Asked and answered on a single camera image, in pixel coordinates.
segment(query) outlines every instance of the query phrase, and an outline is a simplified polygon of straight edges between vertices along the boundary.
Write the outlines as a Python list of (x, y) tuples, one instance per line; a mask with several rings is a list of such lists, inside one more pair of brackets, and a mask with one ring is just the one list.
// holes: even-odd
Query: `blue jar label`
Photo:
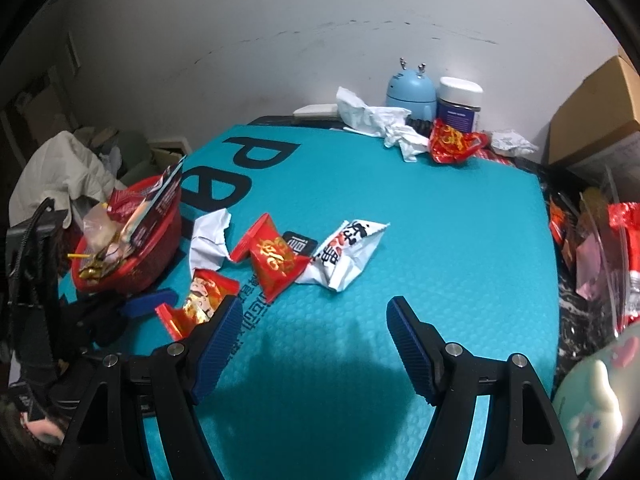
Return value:
[(445, 124), (453, 126), (464, 134), (469, 134), (476, 130), (480, 114), (468, 108), (451, 106), (442, 101), (438, 101), (437, 115)]

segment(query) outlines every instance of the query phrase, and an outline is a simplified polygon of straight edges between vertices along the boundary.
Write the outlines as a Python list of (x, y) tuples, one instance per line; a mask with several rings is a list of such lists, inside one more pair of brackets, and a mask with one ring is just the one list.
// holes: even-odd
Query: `teal foam mat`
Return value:
[[(240, 168), (229, 137), (292, 142), (281, 163)], [(269, 159), (254, 148), (248, 156)], [(310, 128), (236, 126), (190, 155), (185, 170), (209, 166), (244, 174), (249, 193), (231, 206), (229, 249), (263, 212), (280, 230), (322, 241), (342, 220), (390, 222), (364, 273), (344, 292), (292, 285), (268, 307), (245, 301), (242, 346), (215, 392), (196, 408), (227, 480), (401, 480), (433, 409), (415, 395), (386, 329), (385, 307), (404, 295), (446, 341), (479, 356), (526, 354), (547, 391), (556, 364), (558, 285), (537, 179), (472, 159), (460, 167), (428, 157), (402, 161), (397, 148), (357, 134)], [(198, 179), (183, 189), (196, 191)], [(232, 186), (214, 182), (222, 198)], [(203, 214), (182, 204), (185, 218)], [(188, 241), (182, 242), (183, 251)], [(242, 285), (248, 263), (221, 270)], [(163, 286), (184, 298), (184, 259)], [(65, 280), (62, 292), (74, 294)], [(169, 342), (155, 317), (135, 323), (123, 348), (149, 354)], [(488, 399), (479, 400), (459, 478), (471, 480)], [(154, 419), (145, 431), (156, 476), (170, 478)]]

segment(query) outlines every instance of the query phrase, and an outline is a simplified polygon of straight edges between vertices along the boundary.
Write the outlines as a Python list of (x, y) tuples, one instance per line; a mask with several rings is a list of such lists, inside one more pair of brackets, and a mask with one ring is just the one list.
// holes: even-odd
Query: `white wall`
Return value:
[(56, 60), (68, 0), (49, 0), (31, 19), (0, 63), (0, 108)]
[(186, 136), (334, 101), (382, 104), (398, 57), (485, 90), (481, 126), (542, 143), (545, 126), (617, 43), (584, 0), (71, 0), (86, 124)]

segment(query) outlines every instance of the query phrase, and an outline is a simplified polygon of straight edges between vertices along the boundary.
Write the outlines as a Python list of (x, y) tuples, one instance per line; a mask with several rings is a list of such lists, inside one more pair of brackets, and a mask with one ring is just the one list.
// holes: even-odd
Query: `white jar lid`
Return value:
[(450, 103), (479, 108), (482, 104), (482, 87), (466, 79), (441, 77), (438, 97)]

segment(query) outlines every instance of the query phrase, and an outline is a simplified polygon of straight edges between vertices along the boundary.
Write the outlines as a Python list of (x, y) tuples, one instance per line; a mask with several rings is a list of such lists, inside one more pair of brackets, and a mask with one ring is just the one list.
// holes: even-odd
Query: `white tissue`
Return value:
[(193, 223), (189, 249), (191, 277), (196, 269), (218, 270), (229, 257), (225, 242), (225, 229), (229, 227), (229, 222), (229, 211), (220, 209), (201, 216)]
[(429, 139), (404, 124), (410, 110), (367, 106), (356, 94), (343, 87), (338, 88), (335, 98), (340, 118), (349, 126), (345, 131), (385, 139), (387, 148), (398, 145), (405, 162), (415, 162), (415, 155), (429, 151)]
[(532, 144), (514, 130), (499, 130), (491, 132), (491, 149), (498, 155), (503, 156), (523, 156), (530, 155), (538, 150)]
[(317, 283), (341, 292), (364, 270), (389, 224), (344, 221), (316, 250), (296, 283)]

